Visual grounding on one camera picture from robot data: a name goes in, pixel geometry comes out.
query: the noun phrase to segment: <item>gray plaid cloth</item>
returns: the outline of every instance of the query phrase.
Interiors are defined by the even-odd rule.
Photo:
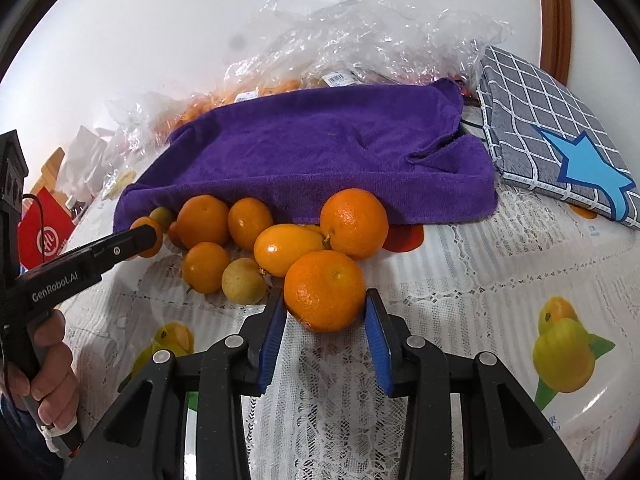
[[[560,182],[562,154],[537,128],[572,141],[585,132],[604,163],[631,178],[604,128],[591,110],[565,86],[531,63],[489,47],[479,85],[488,149],[510,184],[573,203],[611,218],[607,195],[597,187]],[[628,205],[624,225],[640,229],[640,195],[623,191]]]

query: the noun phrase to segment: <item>red box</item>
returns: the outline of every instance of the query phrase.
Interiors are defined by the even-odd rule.
[[[43,209],[44,261],[48,262],[60,254],[76,226],[46,188],[43,187],[37,197]],[[27,269],[33,269],[42,263],[40,238],[40,208],[33,202],[18,225],[20,263]]]

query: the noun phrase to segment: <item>blue star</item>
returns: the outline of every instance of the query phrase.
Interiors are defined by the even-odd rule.
[[[626,218],[629,204],[624,192],[633,189],[636,183],[604,160],[587,132],[574,140],[566,140],[537,126],[534,128],[562,156],[558,182],[597,187],[609,200],[611,217],[617,222]]]

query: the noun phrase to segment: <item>blue gripper pad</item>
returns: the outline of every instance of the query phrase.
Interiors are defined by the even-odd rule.
[[[378,313],[370,293],[367,292],[365,301],[364,329],[367,333],[369,351],[373,361],[373,369],[376,372],[376,379],[386,396],[390,396],[394,384],[391,377],[391,350],[386,342],[382,325],[378,319]]]
[[[262,343],[260,350],[259,368],[258,368],[258,387],[263,394],[267,386],[273,381],[273,373],[276,369],[276,360],[280,351],[280,343],[282,334],[284,333],[284,325],[287,322],[287,309],[284,306],[284,296],[280,296],[280,301],[275,307],[271,323],[267,329],[267,335]]]

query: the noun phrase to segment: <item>finger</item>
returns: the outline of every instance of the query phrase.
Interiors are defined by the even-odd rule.
[[[31,391],[29,380],[27,379],[27,376],[22,373],[20,368],[18,368],[13,363],[9,363],[7,375],[9,380],[9,391],[11,391],[14,399],[15,397],[23,397],[29,395],[29,392]]]
[[[47,350],[47,357],[36,378],[31,381],[31,395],[40,400],[55,390],[66,377],[71,368],[73,356],[64,343],[53,345]]]
[[[60,386],[42,400],[38,408],[40,420],[47,426],[54,420],[57,420],[68,403],[73,399],[77,389],[78,380],[71,369],[69,369]]]
[[[74,420],[76,412],[78,411],[79,402],[80,393],[78,392],[78,390],[76,390],[68,405],[64,410],[62,410],[62,413],[60,413],[58,418],[53,421],[53,424],[56,428],[58,428],[59,430],[64,430],[69,424],[71,424],[71,421]]]
[[[65,338],[65,316],[57,309],[41,324],[33,335],[36,346],[53,346]]]

